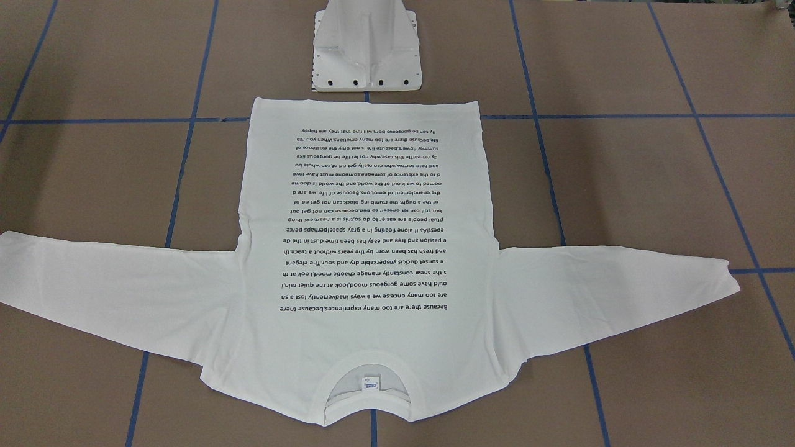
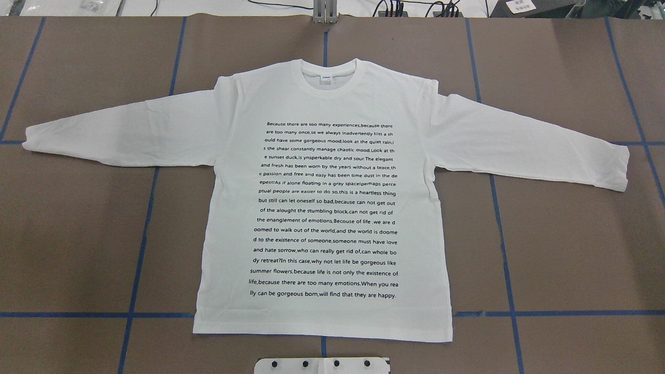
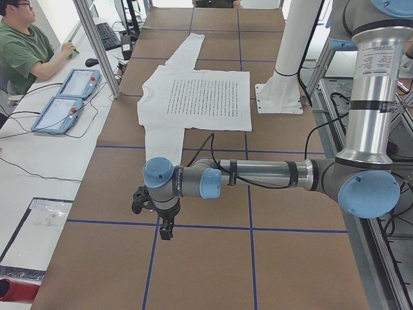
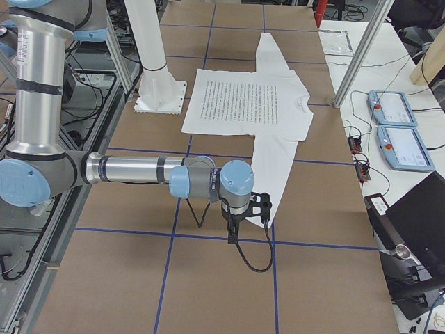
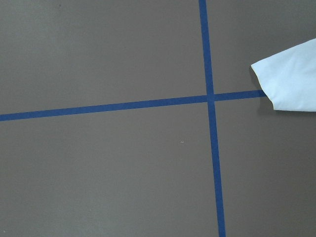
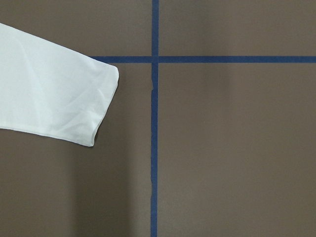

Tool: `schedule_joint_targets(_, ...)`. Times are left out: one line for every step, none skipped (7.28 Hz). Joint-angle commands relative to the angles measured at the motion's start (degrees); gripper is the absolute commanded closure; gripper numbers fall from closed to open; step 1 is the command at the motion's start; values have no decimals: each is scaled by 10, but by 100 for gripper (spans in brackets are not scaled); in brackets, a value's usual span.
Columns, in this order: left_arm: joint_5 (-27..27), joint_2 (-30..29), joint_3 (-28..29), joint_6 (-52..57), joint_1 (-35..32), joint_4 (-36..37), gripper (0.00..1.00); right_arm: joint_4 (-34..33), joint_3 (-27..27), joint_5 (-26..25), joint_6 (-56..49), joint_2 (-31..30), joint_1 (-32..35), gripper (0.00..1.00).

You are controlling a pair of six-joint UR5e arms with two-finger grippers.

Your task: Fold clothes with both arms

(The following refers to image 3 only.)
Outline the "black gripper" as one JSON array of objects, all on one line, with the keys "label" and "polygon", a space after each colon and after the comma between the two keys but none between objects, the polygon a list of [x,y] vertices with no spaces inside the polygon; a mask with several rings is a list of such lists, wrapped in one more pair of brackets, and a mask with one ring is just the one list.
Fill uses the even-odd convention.
[{"label": "black gripper", "polygon": [[173,238],[174,218],[179,213],[179,206],[167,210],[157,210],[158,216],[163,220],[162,227],[159,228],[162,240],[171,240]]}]

